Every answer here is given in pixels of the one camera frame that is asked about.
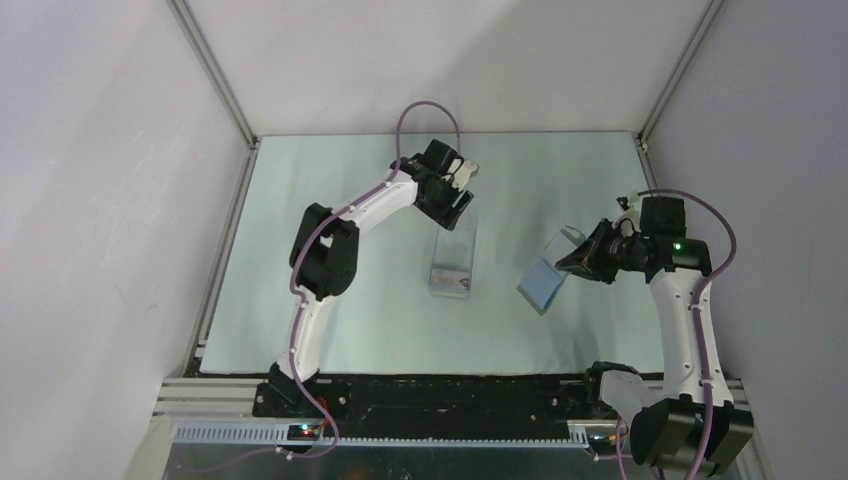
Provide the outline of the blue card wallet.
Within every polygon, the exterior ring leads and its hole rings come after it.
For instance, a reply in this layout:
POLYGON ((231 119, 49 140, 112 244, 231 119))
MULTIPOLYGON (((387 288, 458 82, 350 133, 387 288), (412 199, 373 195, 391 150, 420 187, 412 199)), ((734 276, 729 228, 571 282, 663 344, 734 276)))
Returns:
POLYGON ((517 290, 540 316, 547 313, 568 273, 558 270, 556 263, 576 250, 586 235, 572 226, 560 229, 522 275, 517 290))

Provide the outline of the clear acrylic card holder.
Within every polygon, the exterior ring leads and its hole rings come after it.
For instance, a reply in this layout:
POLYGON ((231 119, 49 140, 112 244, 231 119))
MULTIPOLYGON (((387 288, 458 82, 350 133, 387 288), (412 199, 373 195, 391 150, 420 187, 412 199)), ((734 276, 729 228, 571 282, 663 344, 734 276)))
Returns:
MULTIPOLYGON (((433 258, 430 272, 433 268, 447 268, 457 270, 469 270, 473 280, 473 266, 476 248, 476 236, 478 229, 478 216, 475 212, 466 212, 459 219, 456 228, 451 231, 439 227, 437 229, 433 258)), ((436 297, 455 298, 467 300, 467 297, 434 295, 429 287, 431 295, 436 297)))

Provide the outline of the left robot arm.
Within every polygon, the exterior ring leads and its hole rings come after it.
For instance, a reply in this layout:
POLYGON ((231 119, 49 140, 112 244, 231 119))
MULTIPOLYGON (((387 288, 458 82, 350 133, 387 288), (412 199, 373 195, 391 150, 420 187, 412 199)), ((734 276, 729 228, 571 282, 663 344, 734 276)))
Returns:
POLYGON ((477 163, 433 140, 411 157, 398 157, 385 179, 337 207, 306 208, 290 254, 291 293, 296 297, 288 344, 267 381, 278 404, 304 416, 318 403, 307 383, 320 370, 320 349, 336 301, 352 285, 362 237, 390 216, 414 207, 445 230, 453 230, 474 195, 477 163))

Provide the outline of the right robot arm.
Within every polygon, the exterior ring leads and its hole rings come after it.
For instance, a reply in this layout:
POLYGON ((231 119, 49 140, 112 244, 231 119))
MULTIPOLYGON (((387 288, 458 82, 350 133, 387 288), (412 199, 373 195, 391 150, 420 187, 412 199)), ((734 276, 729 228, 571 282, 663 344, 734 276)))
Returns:
POLYGON ((735 258, 736 237, 721 218, 731 251, 713 266, 708 245, 687 235, 689 197, 658 189, 617 198, 620 216, 601 219, 555 267, 604 284, 620 272, 643 274, 658 313, 662 388, 650 389, 633 367, 596 361, 585 372, 581 402, 593 417, 616 414, 637 464, 694 479, 723 475, 751 440, 754 420, 735 405, 711 319, 712 284, 735 258))

